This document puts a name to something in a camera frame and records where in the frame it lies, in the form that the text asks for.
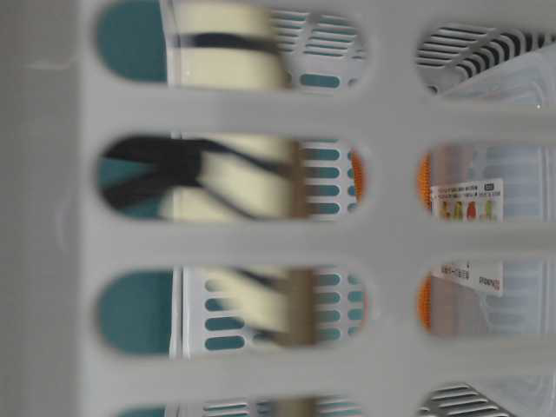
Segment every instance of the slotted vent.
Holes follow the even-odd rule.
[[[362,416],[361,407],[341,397],[324,397],[318,401],[317,411],[320,417]]]
[[[450,23],[438,28],[421,45],[417,63],[422,67],[451,68],[463,79],[516,56],[554,42],[554,34],[484,28]]]
[[[333,221],[356,204],[349,149],[337,142],[304,144],[309,207],[315,219]]]
[[[319,339],[339,341],[357,332],[365,316],[365,293],[360,281],[341,268],[323,268],[317,274],[316,311]],[[205,311],[204,350],[237,350],[251,344],[259,346],[267,335],[245,326],[240,310],[229,310],[222,302],[228,295],[217,291],[212,281],[203,289]]]
[[[422,417],[515,417],[467,384],[433,391],[419,409]]]
[[[248,403],[244,400],[208,402],[202,407],[202,417],[246,417]]]
[[[282,52],[293,52],[307,24],[308,13],[292,10],[273,10],[271,16],[276,32],[278,49]]]
[[[273,10],[272,23],[279,49],[305,56],[362,60],[367,52],[357,29],[339,16],[306,11]]]

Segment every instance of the orange object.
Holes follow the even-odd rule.
[[[419,176],[417,178],[419,195],[428,211],[431,211],[431,158],[425,156],[419,166]],[[431,278],[427,277],[419,291],[419,318],[423,327],[431,330]]]
[[[351,153],[351,164],[354,167],[355,196],[357,197],[357,202],[361,202],[363,190],[365,189],[365,170],[362,160],[353,151]]]
[[[469,202],[467,205],[467,219],[472,220],[477,217],[477,208],[475,202]]]

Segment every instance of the product label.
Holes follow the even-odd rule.
[[[433,215],[457,222],[500,222],[504,212],[501,179],[431,187]],[[438,278],[489,294],[503,293],[500,261],[455,261],[433,269]]]

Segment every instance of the white plastic container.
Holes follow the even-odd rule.
[[[556,47],[516,57],[450,89],[446,98],[481,99],[537,108],[556,103]],[[535,145],[452,145],[431,157],[431,184],[500,178],[503,221],[554,219],[555,149]],[[456,338],[556,333],[553,263],[504,261],[503,294],[489,295],[450,281],[432,280],[432,332]],[[554,376],[467,381],[520,416],[554,415]]]

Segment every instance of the white label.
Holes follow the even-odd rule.
[[[500,222],[504,215],[501,179],[459,182],[431,187],[433,215],[457,222]],[[432,271],[433,276],[502,296],[500,261],[455,261]]]

